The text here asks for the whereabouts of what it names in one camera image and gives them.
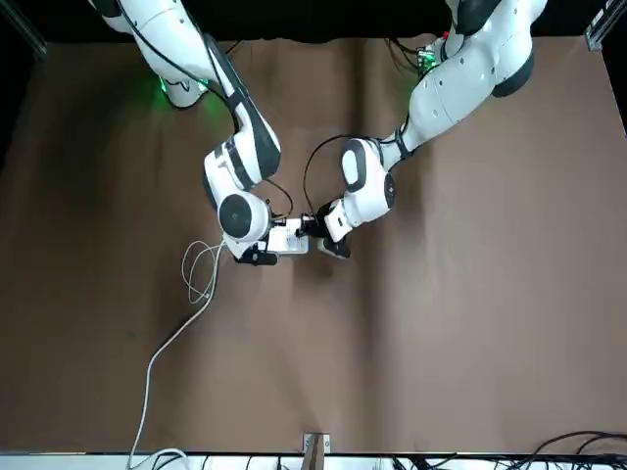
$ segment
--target white device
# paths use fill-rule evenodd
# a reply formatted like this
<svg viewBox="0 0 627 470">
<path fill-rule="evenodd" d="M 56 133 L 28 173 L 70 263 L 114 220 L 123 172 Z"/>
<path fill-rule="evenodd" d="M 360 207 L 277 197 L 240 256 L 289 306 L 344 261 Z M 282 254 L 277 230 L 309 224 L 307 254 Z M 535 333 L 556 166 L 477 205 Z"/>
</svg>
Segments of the white device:
<svg viewBox="0 0 627 470">
<path fill-rule="evenodd" d="M 426 48 L 436 64 L 413 89 L 406 123 L 385 140 L 351 139 L 345 146 L 341 169 L 347 190 L 318 212 L 333 243 L 393 207 L 392 166 L 466 118 L 491 94 L 517 91 L 531 74 L 530 27 L 547 0 L 447 4 L 453 16 L 450 33 Z"/>
</svg>

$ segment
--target black wire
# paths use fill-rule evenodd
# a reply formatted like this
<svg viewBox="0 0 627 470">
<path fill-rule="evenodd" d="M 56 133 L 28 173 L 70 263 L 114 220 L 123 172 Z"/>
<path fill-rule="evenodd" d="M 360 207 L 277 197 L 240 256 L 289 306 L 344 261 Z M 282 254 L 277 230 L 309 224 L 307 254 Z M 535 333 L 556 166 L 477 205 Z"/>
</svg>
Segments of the black wire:
<svg viewBox="0 0 627 470">
<path fill-rule="evenodd" d="M 418 51 L 416 51 L 415 49 L 411 49 L 410 47 L 406 46 L 405 44 L 401 43 L 401 41 L 399 41 L 398 37 L 390 37 L 389 38 L 390 41 L 396 45 L 399 49 L 401 49 L 403 52 L 406 52 L 408 54 L 412 54 L 414 56 L 418 55 Z"/>
<path fill-rule="evenodd" d="M 278 189 L 281 193 L 283 193 L 285 197 L 287 198 L 288 202 L 290 203 L 289 211 L 286 214 L 282 214 L 282 213 L 278 214 L 276 218 L 289 217 L 292 214 L 292 211 L 294 210 L 294 200 L 292 199 L 292 196 L 290 196 L 290 193 L 288 193 L 285 188 L 283 188 L 280 184 L 275 183 L 270 178 L 266 178 L 264 181 L 268 182 L 269 184 L 274 186 L 276 189 Z"/>
<path fill-rule="evenodd" d="M 232 46 L 230 46 L 228 49 L 226 49 L 226 51 L 224 52 L 224 54 L 226 54 L 227 56 L 240 44 L 242 43 L 241 40 L 239 41 L 235 41 L 235 44 L 233 44 Z"/>
<path fill-rule="evenodd" d="M 401 52 L 401 55 L 405 58 L 406 62 L 409 64 L 410 66 L 409 68 L 404 67 L 406 71 L 411 71 L 411 72 L 419 71 L 418 63 L 415 63 L 414 61 L 412 61 L 410 57 L 408 56 L 408 54 L 417 55 L 417 51 L 413 51 L 412 49 L 405 47 L 403 44 L 401 44 L 398 40 L 395 40 L 395 39 L 387 39 L 386 42 L 388 42 L 388 50 L 390 51 L 390 54 L 392 55 L 392 58 L 395 60 L 395 62 L 397 58 L 396 58 L 396 54 L 394 54 L 394 52 L 392 51 L 391 44 L 394 44 L 399 49 L 399 51 Z"/>
<path fill-rule="evenodd" d="M 405 117 L 405 122 L 403 123 L 402 127 L 401 127 L 401 138 L 403 138 L 403 135 L 405 134 L 405 131 L 408 128 L 408 124 L 410 122 L 410 114 L 408 113 L 407 116 Z M 380 149 L 380 144 L 391 144 L 395 141 L 395 139 L 388 139 L 388 140 L 380 140 L 380 139 L 375 139 L 373 137 L 364 137 L 364 136 L 359 136 L 359 135 L 353 135 L 353 134 L 338 134 L 338 135 L 334 135 L 333 137 L 329 137 L 328 139 L 320 142 L 317 147 L 315 147 L 315 149 L 313 149 L 313 152 L 310 154 L 310 157 L 307 160 L 307 163 L 305 164 L 305 171 L 303 171 L 303 193 L 305 193 L 305 199 L 307 200 L 307 204 L 310 207 L 311 210 L 311 214 L 315 215 L 315 211 L 314 211 L 314 205 L 312 204 L 312 200 L 310 199 L 309 193 L 307 192 L 307 173 L 310 169 L 310 165 L 312 164 L 312 160 L 314 159 L 315 154 L 322 148 L 324 147 L 326 144 L 333 142 L 334 140 L 337 139 L 363 139 L 363 140 L 367 140 L 369 142 L 372 142 L 373 144 L 375 144 L 377 146 L 377 148 L 379 148 L 379 152 L 381 151 Z M 396 166 L 398 163 L 400 163 L 402 160 L 399 160 L 398 162 L 396 162 L 395 164 L 393 164 L 390 169 L 388 169 L 388 172 L 392 170 L 392 168 L 394 166 Z"/>
<path fill-rule="evenodd" d="M 155 459 L 155 461 L 153 462 L 153 467 L 152 470 L 161 470 L 162 468 L 164 468 L 166 465 L 171 464 L 172 462 L 174 462 L 175 460 L 178 460 L 179 458 L 181 458 L 180 455 L 175 455 L 173 458 L 171 458 L 170 460 L 168 460 L 167 462 L 162 463 L 161 465 L 157 466 L 157 462 L 159 461 L 159 458 L 161 456 L 157 457 Z"/>
<path fill-rule="evenodd" d="M 441 462 L 437 463 L 436 465 L 430 465 L 430 467 L 433 468 L 440 468 L 442 465 L 444 465 L 445 463 L 449 463 L 451 460 L 453 460 L 454 458 L 458 457 L 458 453 L 452 453 L 451 455 L 449 455 L 448 457 L 446 457 L 444 460 L 442 460 Z"/>
<path fill-rule="evenodd" d="M 595 436 L 595 437 L 589 439 L 588 441 L 586 441 L 584 444 L 580 445 L 575 453 L 577 455 L 579 455 L 579 454 L 581 454 L 581 452 L 584 451 L 584 449 L 587 446 L 591 445 L 592 443 L 595 443 L 597 441 L 604 441 L 606 439 L 613 439 L 613 440 L 627 442 L 627 436 L 621 436 L 621 435 L 615 435 L 615 436 L 614 435 L 611 435 L 611 436 Z"/>
<path fill-rule="evenodd" d="M 310 210 L 312 211 L 312 215 L 315 214 L 315 211 L 314 211 L 314 206 L 312 205 L 312 200 L 310 199 L 309 194 L 307 194 L 307 172 L 310 169 L 310 165 L 312 164 L 312 160 L 314 159 L 315 154 L 317 153 L 318 150 L 320 150 L 326 144 L 333 142 L 334 140 L 351 139 L 351 138 L 354 138 L 354 136 L 351 134 L 338 134 L 338 135 L 334 135 L 333 137 L 329 137 L 325 141 L 318 144 L 317 147 L 315 147 L 315 149 L 313 149 L 312 154 L 307 160 L 307 164 L 305 165 L 305 171 L 303 172 L 303 192 L 305 193 L 305 199 L 307 200 L 307 204 L 309 205 Z"/>
<path fill-rule="evenodd" d="M 539 445 L 534 452 L 526 457 L 523 458 L 519 461 L 517 461 L 516 463 L 510 465 L 507 470 L 517 470 L 520 469 L 523 465 L 527 465 L 527 464 L 531 464 L 534 461 L 536 461 L 539 457 L 540 451 L 547 447 L 550 446 L 551 444 L 554 444 L 558 441 L 563 441 L 566 439 L 570 439 L 570 438 L 574 438 L 574 437 L 578 437 L 578 436 L 594 436 L 596 437 L 602 437 L 604 439 L 619 439 L 619 440 L 624 440 L 627 441 L 627 435 L 626 434 L 622 434 L 622 433 L 607 433 L 604 431 L 576 431 L 573 433 L 567 433 L 567 434 L 562 434 L 560 436 L 557 436 L 555 438 L 549 439 L 548 441 L 545 441 L 544 443 L 542 443 L 541 445 Z M 598 455 L 595 457 L 591 457 L 592 459 L 595 458 L 606 458 L 606 456 L 603 455 Z M 585 462 L 582 463 L 581 461 L 575 460 L 575 459 L 568 459 L 567 457 L 564 457 L 565 461 L 569 461 L 569 463 L 573 464 L 573 468 L 572 470 L 579 470 L 581 468 L 590 468 L 591 463 L 590 462 Z M 610 464 L 610 466 L 612 466 L 613 468 L 622 468 L 623 463 L 622 462 L 618 462 L 616 458 L 613 459 L 612 461 L 613 465 Z"/>
<path fill-rule="evenodd" d="M 388 52 L 390 53 L 390 57 L 392 58 L 392 62 L 394 63 L 394 67 L 396 68 L 397 71 L 402 73 L 401 69 L 403 69 L 404 71 L 408 71 L 410 73 L 417 72 L 416 65 L 412 61 L 410 61 L 409 58 L 406 57 L 406 60 L 410 63 L 409 66 L 404 63 L 399 62 L 398 57 L 394 53 L 394 49 L 392 49 L 392 43 L 390 42 L 390 40 L 384 39 L 384 41 L 385 41 L 385 45 L 388 48 Z"/>
<path fill-rule="evenodd" d="M 226 103 L 226 99 L 220 95 L 219 93 L 217 93 L 214 89 L 210 88 L 209 86 L 207 86 L 206 81 L 204 81 L 202 78 L 199 78 L 198 76 L 196 76 L 195 74 L 193 74 L 191 71 L 184 69 L 182 66 L 180 66 L 179 64 L 177 64 L 176 62 L 174 62 L 172 59 L 170 59 L 168 56 L 164 55 L 159 49 L 157 49 L 155 46 L 153 46 L 153 44 L 148 41 L 148 39 L 146 39 L 146 37 L 141 33 L 141 31 L 137 28 L 137 25 L 135 24 L 135 22 L 133 22 L 129 17 L 128 14 L 126 13 L 126 10 L 124 9 L 123 4 L 121 3 L 121 0 L 116 0 L 116 2 L 118 3 L 118 7 L 120 8 L 121 14 L 124 17 L 124 19 L 126 20 L 126 22 L 130 25 L 131 29 L 133 30 L 133 32 L 135 33 L 135 35 L 142 40 L 142 42 L 144 42 L 144 44 L 146 44 L 148 46 L 148 48 L 150 50 L 152 50 L 159 58 L 161 58 L 162 60 L 164 60 L 167 64 L 169 64 L 170 66 L 172 66 L 173 68 L 177 69 L 178 71 L 180 71 L 181 73 L 189 76 L 192 80 L 194 80 L 195 82 L 205 86 L 208 88 L 209 91 L 211 91 L 212 93 L 214 93 L 220 101 L 222 101 L 222 104 L 226 106 L 226 108 L 230 111 L 230 108 L 228 107 L 228 103 Z M 203 36 L 203 44 L 205 44 L 205 47 L 207 47 L 207 44 L 205 43 L 205 38 Z M 209 55 L 209 58 L 212 62 L 212 66 L 214 68 L 214 73 L 217 76 L 217 79 L 219 81 L 220 86 L 222 87 L 222 92 L 224 91 L 224 87 L 222 86 L 221 80 L 219 75 L 217 74 L 217 70 L 216 70 L 216 64 L 214 64 L 214 58 L 212 57 L 211 52 L 209 52 L 209 50 L 207 51 L 207 54 Z M 235 131 L 237 132 L 239 130 L 239 123 L 237 121 L 237 118 L 235 117 L 235 115 L 233 114 L 233 112 L 231 112 L 231 118 L 233 119 L 233 126 L 235 127 Z"/>
</svg>

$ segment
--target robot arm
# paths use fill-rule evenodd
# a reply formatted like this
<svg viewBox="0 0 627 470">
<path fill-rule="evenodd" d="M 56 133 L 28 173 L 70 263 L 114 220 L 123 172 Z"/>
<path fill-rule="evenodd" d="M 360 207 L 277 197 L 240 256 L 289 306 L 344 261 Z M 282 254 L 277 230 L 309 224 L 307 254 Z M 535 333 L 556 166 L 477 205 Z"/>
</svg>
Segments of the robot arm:
<svg viewBox="0 0 627 470">
<path fill-rule="evenodd" d="M 547 0 L 447 3 L 453 14 L 451 31 L 446 41 L 438 39 L 427 47 L 436 67 L 413 89 L 406 122 L 386 140 L 351 139 L 346 144 L 341 165 L 347 190 L 317 215 L 335 249 L 351 230 L 392 208 L 392 166 L 467 117 L 491 94 L 503 97 L 517 91 L 531 74 L 530 27 Z M 329 251 L 328 242 L 321 248 Z"/>
<path fill-rule="evenodd" d="M 223 238 L 240 259 L 268 235 L 268 205 L 249 192 L 272 176 L 279 165 L 278 139 L 253 103 L 226 55 L 203 34 L 178 2 L 159 0 L 90 0 L 105 22 L 132 34 L 150 68 L 161 78 L 170 101 L 193 105 L 209 81 L 223 91 L 237 116 L 236 133 L 205 157 L 203 182 L 217 212 Z"/>
</svg>

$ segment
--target white cable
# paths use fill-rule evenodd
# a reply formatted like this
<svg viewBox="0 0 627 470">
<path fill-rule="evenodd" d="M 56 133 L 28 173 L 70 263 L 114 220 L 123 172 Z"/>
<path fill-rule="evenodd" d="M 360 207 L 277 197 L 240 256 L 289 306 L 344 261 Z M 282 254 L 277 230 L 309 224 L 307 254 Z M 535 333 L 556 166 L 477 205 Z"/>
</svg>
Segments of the white cable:
<svg viewBox="0 0 627 470">
<path fill-rule="evenodd" d="M 202 245 L 205 249 L 194 258 L 194 262 L 192 263 L 192 267 L 189 272 L 189 279 L 187 279 L 187 277 L 185 277 L 185 260 L 187 259 L 189 251 L 196 245 Z M 190 304 L 197 304 L 199 301 L 201 301 L 201 299 L 207 299 L 209 297 L 207 293 L 209 292 L 209 289 L 211 288 L 214 279 L 210 279 L 207 283 L 207 287 L 205 288 L 205 290 L 201 292 L 192 286 L 192 278 L 194 276 L 194 268 L 196 267 L 196 262 L 204 253 L 210 252 L 212 254 L 212 258 L 214 259 L 214 263 L 216 263 L 216 255 L 214 254 L 214 249 L 216 248 L 219 248 L 219 245 L 213 245 L 212 247 L 210 247 L 205 242 L 201 240 L 196 240 L 195 242 L 192 242 L 189 247 L 187 247 L 187 250 L 185 250 L 185 255 L 183 255 L 183 260 L 180 264 L 180 275 L 183 277 L 183 281 L 187 286 L 187 299 L 189 300 Z M 198 295 L 198 298 L 196 298 L 195 300 L 192 300 L 192 292 Z"/>
<path fill-rule="evenodd" d="M 152 371 L 153 368 L 153 364 L 155 363 L 155 359 L 157 359 L 157 357 L 159 356 L 159 354 L 161 354 L 170 344 L 172 341 L 174 341 L 176 339 L 176 337 L 178 335 L 180 335 L 182 333 L 182 331 L 187 328 L 190 323 L 192 323 L 196 318 L 198 318 L 209 306 L 209 304 L 211 303 L 212 299 L 214 298 L 214 292 L 216 291 L 216 283 L 217 283 L 217 268 L 218 268 L 218 262 L 219 262 L 219 256 L 222 252 L 222 248 L 224 248 L 224 242 L 220 243 L 219 245 L 217 245 L 216 247 L 209 247 L 205 242 L 194 242 L 192 243 L 187 250 L 185 251 L 185 256 L 183 257 L 183 263 L 185 261 L 185 258 L 187 257 L 187 254 L 189 253 L 189 250 L 196 244 L 201 243 L 204 244 L 207 248 L 201 252 L 201 253 L 205 253 L 206 251 L 211 251 L 212 255 L 214 254 L 214 252 L 212 251 L 212 249 L 217 248 L 217 253 L 214 256 L 214 269 L 212 272 L 212 278 L 209 281 L 209 285 L 208 285 L 208 291 L 205 291 L 206 293 L 209 292 L 209 294 L 207 294 L 207 301 L 203 304 L 203 306 L 201 306 L 198 311 L 196 311 L 192 316 L 190 316 L 185 323 L 183 323 L 180 328 L 178 328 L 167 340 L 165 343 L 163 343 L 156 351 L 155 353 L 152 355 L 152 357 L 150 358 L 150 361 L 148 361 L 148 367 L 146 368 L 146 388 L 144 390 L 144 405 L 143 408 L 141 410 L 141 419 L 139 420 L 139 426 L 137 427 L 137 436 L 135 436 L 135 442 L 133 443 L 133 447 L 130 450 L 130 454 L 128 455 L 128 460 L 126 461 L 126 470 L 135 470 L 136 468 L 140 467 L 141 465 L 143 465 L 144 463 L 146 463 L 148 460 L 150 460 L 152 457 L 156 457 L 159 458 L 161 455 L 165 454 L 165 453 L 175 453 L 177 455 L 180 455 L 181 457 L 183 457 L 183 464 L 185 465 L 185 467 L 190 470 L 190 464 L 189 464 L 189 459 L 187 458 L 187 455 L 185 454 L 185 452 L 183 452 L 182 450 L 178 449 L 178 448 L 165 448 L 162 450 L 159 450 L 155 453 L 153 453 L 152 455 L 146 457 L 144 460 L 142 460 L 141 462 L 139 462 L 137 465 L 135 465 L 134 467 L 131 467 L 130 462 L 133 458 L 133 455 L 135 454 L 135 452 L 137 451 L 137 445 L 139 444 L 139 438 L 141 437 L 141 432 L 144 429 L 144 421 L 146 420 L 146 411 L 148 410 L 148 393 L 150 391 L 150 372 Z M 190 273 L 190 282 L 187 282 L 187 279 L 185 278 L 185 275 L 183 273 L 183 279 L 185 279 L 188 287 L 190 289 L 194 289 L 193 287 L 191 287 L 191 273 Z"/>
</svg>

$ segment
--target brown table surface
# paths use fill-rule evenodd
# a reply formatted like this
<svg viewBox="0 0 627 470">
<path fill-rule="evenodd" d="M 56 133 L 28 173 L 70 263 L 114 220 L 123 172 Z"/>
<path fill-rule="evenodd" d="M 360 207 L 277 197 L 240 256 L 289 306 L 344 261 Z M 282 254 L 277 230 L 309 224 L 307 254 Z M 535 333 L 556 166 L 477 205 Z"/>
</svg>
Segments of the brown table surface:
<svg viewBox="0 0 627 470">
<path fill-rule="evenodd" d="M 602 56 L 535 45 L 526 87 L 394 170 L 397 204 L 350 260 L 223 265 L 156 364 L 141 448 L 288 451 L 323 431 L 341 452 L 524 452 L 625 430 L 627 142 Z M 382 40 L 233 60 L 297 213 L 314 146 L 387 136 L 414 84 Z M 147 360 L 192 311 L 180 258 L 217 240 L 201 165 L 230 132 L 215 97 L 171 108 L 134 45 L 52 45 L 36 66 L 1 176 L 0 448 L 129 449 Z M 341 190 L 340 148 L 312 165 L 316 205 Z"/>
</svg>

